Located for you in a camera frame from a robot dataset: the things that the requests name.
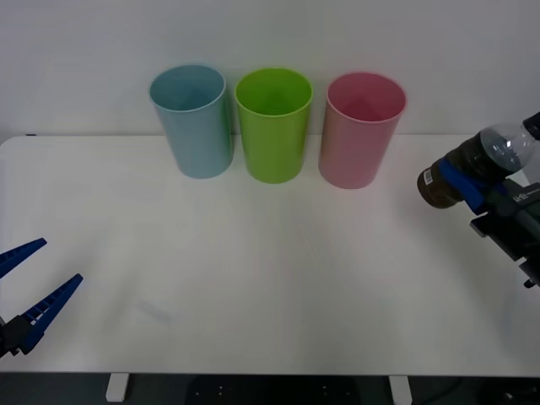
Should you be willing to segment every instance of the green cup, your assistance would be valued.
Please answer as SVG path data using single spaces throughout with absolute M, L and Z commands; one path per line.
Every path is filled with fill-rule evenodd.
M 313 88 L 284 68 L 245 76 L 235 91 L 246 166 L 265 183 L 283 183 L 300 173 Z

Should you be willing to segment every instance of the cup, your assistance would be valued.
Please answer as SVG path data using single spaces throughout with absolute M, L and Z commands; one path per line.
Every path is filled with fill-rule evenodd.
M 203 65 L 174 67 L 150 86 L 150 99 L 186 176 L 217 176 L 233 159 L 226 87 L 220 72 Z
M 407 104 L 405 91 L 377 73 L 348 73 L 328 87 L 319 171 L 334 186 L 369 185 Z
M 300 73 L 264 68 L 236 86 L 246 166 L 265 183 L 283 183 L 302 168 L 313 88 Z

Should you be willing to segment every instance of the white wall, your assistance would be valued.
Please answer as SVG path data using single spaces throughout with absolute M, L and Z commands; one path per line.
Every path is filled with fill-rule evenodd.
M 540 110 L 538 0 L 0 0 L 0 133 L 158 132 L 152 78 L 184 62 L 371 69 L 409 95 L 400 132 L 473 133 Z

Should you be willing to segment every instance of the brown bottle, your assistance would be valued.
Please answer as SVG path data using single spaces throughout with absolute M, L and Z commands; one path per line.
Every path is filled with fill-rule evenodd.
M 462 174 L 487 186 L 502 182 L 531 158 L 535 139 L 540 138 L 540 113 L 523 124 L 498 124 L 484 128 L 446 154 Z M 424 170 L 417 186 L 424 200 L 435 208 L 448 208 L 463 201 L 458 190 L 446 183 L 439 171 L 440 159 Z

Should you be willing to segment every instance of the tabletop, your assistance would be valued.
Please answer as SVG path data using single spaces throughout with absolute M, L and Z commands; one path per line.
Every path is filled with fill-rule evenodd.
M 0 251 L 48 245 L 2 280 L 0 314 L 84 281 L 0 371 L 540 375 L 540 290 L 462 203 L 418 174 L 467 137 L 397 135 L 341 190 L 320 137 L 284 184 L 233 164 L 193 180 L 164 137 L 22 137 L 0 147 Z

